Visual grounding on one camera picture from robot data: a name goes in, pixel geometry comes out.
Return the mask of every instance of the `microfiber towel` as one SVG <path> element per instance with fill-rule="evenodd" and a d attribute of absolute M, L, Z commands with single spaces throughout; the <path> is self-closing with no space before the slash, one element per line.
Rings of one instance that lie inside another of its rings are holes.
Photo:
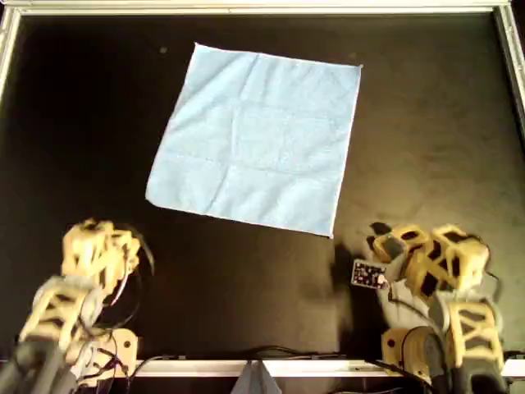
<path fill-rule="evenodd" d="M 196 44 L 146 198 L 332 237 L 360 75 Z"/>

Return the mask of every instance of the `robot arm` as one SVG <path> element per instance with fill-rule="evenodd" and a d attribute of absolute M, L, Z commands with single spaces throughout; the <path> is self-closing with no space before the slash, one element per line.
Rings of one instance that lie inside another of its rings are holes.
<path fill-rule="evenodd" d="M 377 287 L 384 309 L 396 304 L 420 318 L 413 324 L 396 321 L 390 313 L 390 329 L 382 338 L 384 361 L 439 392 L 477 393 L 482 382 L 483 390 L 505 393 L 503 323 L 482 290 L 488 247 L 452 225 L 430 234 L 414 225 L 376 227 L 383 231 L 368 246 L 378 260 L 374 265 L 381 270 L 380 282 L 388 283 Z M 359 278 L 353 275 L 352 281 L 358 284 Z"/>
<path fill-rule="evenodd" d="M 120 297 L 139 265 L 141 246 L 131 231 L 117 230 L 111 222 L 88 220 L 67 232 L 62 275 L 51 277 L 35 294 L 15 353 L 0 372 L 1 393 L 21 387 L 35 394 L 76 389 L 79 378 L 92 371 L 99 350 L 108 347 L 110 339 L 116 343 L 112 332 L 94 324 L 106 300 L 115 293 L 108 302 L 113 305 Z M 135 350 L 130 357 L 136 358 L 135 335 L 121 330 L 119 336 L 134 342 L 128 347 Z"/>

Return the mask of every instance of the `black tabletop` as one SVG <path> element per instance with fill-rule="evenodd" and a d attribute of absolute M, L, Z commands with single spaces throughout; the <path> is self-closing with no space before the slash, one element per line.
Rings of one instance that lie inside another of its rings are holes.
<path fill-rule="evenodd" d="M 146 181 L 194 42 L 363 64 L 334 240 L 152 206 Z M 347 286 L 370 222 L 455 222 L 486 239 L 523 343 L 525 166 L 489 15 L 24 16 L 0 117 L 0 340 L 59 273 L 62 236 L 127 222 L 157 260 L 130 328 L 141 355 L 252 346 L 377 352 L 370 291 Z M 126 291 L 119 313 L 136 296 Z"/>

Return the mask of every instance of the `metal frame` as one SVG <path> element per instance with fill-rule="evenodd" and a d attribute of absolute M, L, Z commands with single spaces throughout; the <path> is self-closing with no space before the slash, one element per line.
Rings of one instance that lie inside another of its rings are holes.
<path fill-rule="evenodd" d="M 0 100 L 22 17 L 180 14 L 406 14 L 493 12 L 513 87 L 523 138 L 525 60 L 509 0 L 5 0 L 0 26 Z M 274 377 L 385 377 L 362 360 L 265 360 Z M 247 360 L 155 360 L 140 377 L 238 377 Z M 504 376 L 525 377 L 525 360 L 509 360 Z"/>
<path fill-rule="evenodd" d="M 141 378 L 238 378 L 247 360 L 153 360 Z M 386 371 L 363 360 L 264 360 L 274 378 L 386 378 Z M 525 360 L 507 360 L 506 378 L 525 378 Z"/>

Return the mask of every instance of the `circuit board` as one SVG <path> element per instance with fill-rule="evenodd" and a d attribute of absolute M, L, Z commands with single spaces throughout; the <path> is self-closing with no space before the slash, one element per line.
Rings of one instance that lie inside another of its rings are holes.
<path fill-rule="evenodd" d="M 388 281 L 385 278 L 385 273 L 385 264 L 356 259 L 352 268 L 352 279 L 350 282 L 355 286 L 368 287 L 370 289 L 386 289 Z"/>

